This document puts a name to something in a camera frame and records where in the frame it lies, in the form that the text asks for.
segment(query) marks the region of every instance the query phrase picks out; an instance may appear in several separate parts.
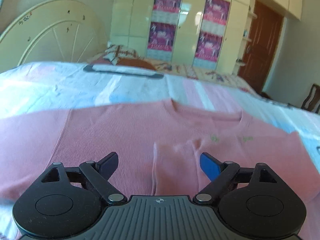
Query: door handle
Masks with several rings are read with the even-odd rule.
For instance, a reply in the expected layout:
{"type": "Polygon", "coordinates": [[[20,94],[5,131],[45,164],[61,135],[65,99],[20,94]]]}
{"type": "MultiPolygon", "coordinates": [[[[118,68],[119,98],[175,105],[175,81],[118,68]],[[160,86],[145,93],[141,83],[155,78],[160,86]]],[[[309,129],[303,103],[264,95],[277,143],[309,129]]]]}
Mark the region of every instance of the door handle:
{"type": "Polygon", "coordinates": [[[251,45],[247,47],[246,53],[248,54],[251,51],[251,45]]]}

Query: bed sheet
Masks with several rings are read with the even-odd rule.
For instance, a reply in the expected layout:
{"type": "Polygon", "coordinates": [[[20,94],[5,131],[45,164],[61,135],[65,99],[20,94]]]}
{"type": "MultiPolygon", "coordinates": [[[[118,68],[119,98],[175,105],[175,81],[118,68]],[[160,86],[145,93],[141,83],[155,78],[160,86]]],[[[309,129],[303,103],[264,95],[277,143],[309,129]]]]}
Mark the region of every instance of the bed sheet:
{"type": "MultiPolygon", "coordinates": [[[[235,88],[132,67],[39,62],[0,74],[0,118],[59,108],[115,103],[150,102],[172,98],[210,111],[241,109],[287,132],[298,131],[320,172],[320,116],[288,107],[235,88]]],[[[0,234],[13,239],[17,228],[12,203],[0,201],[0,234]]]]}

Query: wooden chair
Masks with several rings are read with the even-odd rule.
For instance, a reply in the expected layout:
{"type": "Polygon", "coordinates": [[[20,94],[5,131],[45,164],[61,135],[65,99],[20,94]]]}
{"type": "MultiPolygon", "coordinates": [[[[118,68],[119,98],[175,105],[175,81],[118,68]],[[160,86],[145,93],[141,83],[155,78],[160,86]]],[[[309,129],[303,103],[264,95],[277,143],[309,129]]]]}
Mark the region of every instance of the wooden chair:
{"type": "MultiPolygon", "coordinates": [[[[315,108],[315,106],[319,102],[319,100],[320,100],[320,86],[317,84],[313,84],[309,95],[307,96],[306,100],[303,101],[301,109],[312,112],[312,110],[315,108]],[[310,100],[314,89],[315,89],[315,94],[313,95],[312,100],[310,101],[308,107],[306,108],[306,104],[310,100]]],[[[319,113],[319,110],[320,110],[320,105],[318,106],[318,108],[316,110],[317,114],[319,113]]]]}

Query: gray ribbed plate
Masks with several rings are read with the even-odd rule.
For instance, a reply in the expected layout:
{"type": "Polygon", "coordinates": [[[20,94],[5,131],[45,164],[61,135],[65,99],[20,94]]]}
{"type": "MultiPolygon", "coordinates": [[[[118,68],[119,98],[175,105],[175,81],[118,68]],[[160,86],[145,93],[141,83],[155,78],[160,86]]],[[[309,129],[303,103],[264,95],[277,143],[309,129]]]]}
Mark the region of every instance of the gray ribbed plate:
{"type": "MultiPolygon", "coordinates": [[[[227,229],[213,209],[194,205],[187,196],[133,196],[106,209],[87,231],[70,240],[245,240],[227,229]]],[[[291,236],[287,240],[298,240],[291,236]]]]}

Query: writing on headboard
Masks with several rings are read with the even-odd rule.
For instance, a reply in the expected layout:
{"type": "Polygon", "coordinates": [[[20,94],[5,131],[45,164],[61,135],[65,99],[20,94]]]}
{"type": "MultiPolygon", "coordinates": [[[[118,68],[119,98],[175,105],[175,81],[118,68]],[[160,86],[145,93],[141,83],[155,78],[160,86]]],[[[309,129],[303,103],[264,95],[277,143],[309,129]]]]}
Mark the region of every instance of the writing on headboard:
{"type": "Polygon", "coordinates": [[[19,21],[19,25],[22,25],[24,22],[28,21],[32,16],[32,12],[29,12],[28,14],[26,14],[22,20],[19,21]]]}

